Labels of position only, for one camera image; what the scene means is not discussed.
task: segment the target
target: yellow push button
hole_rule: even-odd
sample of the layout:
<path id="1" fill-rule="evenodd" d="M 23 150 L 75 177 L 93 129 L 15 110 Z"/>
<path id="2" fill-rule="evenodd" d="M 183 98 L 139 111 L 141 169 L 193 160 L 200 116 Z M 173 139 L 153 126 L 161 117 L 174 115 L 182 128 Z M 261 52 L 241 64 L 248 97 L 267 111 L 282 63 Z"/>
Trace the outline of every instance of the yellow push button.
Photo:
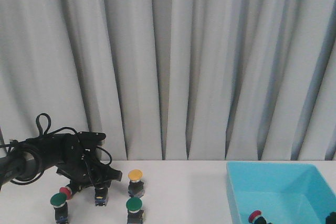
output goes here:
<path id="1" fill-rule="evenodd" d="M 132 170 L 128 173 L 128 178 L 132 181 L 140 180 L 142 178 L 142 171 L 137 169 Z"/>

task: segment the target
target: blue bin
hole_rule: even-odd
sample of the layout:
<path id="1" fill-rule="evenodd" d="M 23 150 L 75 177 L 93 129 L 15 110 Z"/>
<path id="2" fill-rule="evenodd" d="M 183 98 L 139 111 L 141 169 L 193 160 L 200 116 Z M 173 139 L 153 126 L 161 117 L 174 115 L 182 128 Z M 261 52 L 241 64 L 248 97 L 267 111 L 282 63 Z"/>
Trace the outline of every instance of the blue bin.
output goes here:
<path id="1" fill-rule="evenodd" d="M 255 210 L 273 224 L 325 224 L 336 211 L 335 194 L 314 165 L 228 162 L 227 173 L 233 224 L 248 224 Z"/>

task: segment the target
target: white table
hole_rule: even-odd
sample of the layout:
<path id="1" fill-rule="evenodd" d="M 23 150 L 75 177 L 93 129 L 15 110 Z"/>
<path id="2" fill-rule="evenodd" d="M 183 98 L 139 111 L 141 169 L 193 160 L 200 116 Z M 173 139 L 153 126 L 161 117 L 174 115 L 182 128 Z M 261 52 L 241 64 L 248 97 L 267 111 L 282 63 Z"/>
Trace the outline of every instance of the white table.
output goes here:
<path id="1" fill-rule="evenodd" d="M 128 172 L 143 171 L 145 195 L 141 198 L 145 223 L 232 224 L 226 197 L 226 161 L 113 161 L 123 172 L 113 181 L 106 207 L 94 206 L 93 188 L 68 201 L 71 224 L 126 224 Z M 298 162 L 316 165 L 336 191 L 336 162 Z M 55 223 L 51 196 L 68 183 L 51 168 L 40 180 L 27 186 L 7 183 L 0 193 L 0 223 Z"/>

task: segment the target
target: white curtain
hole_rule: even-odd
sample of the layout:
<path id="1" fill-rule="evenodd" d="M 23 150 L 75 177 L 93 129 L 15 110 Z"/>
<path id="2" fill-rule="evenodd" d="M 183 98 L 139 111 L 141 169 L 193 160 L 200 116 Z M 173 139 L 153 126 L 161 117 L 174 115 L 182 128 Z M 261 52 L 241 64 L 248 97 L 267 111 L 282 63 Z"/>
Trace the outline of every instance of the white curtain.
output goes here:
<path id="1" fill-rule="evenodd" d="M 47 112 L 116 160 L 333 159 L 335 37 L 335 0 L 0 0 L 0 127 Z"/>

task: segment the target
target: curtain fold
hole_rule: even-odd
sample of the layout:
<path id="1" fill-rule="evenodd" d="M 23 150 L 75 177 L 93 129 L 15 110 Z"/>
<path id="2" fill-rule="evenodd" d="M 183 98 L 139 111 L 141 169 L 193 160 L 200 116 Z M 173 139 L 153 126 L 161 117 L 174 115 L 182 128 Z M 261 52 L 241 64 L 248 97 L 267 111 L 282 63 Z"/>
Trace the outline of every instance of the curtain fold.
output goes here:
<path id="1" fill-rule="evenodd" d="M 47 112 L 117 160 L 333 159 L 335 3 L 0 0 L 4 139 Z"/>

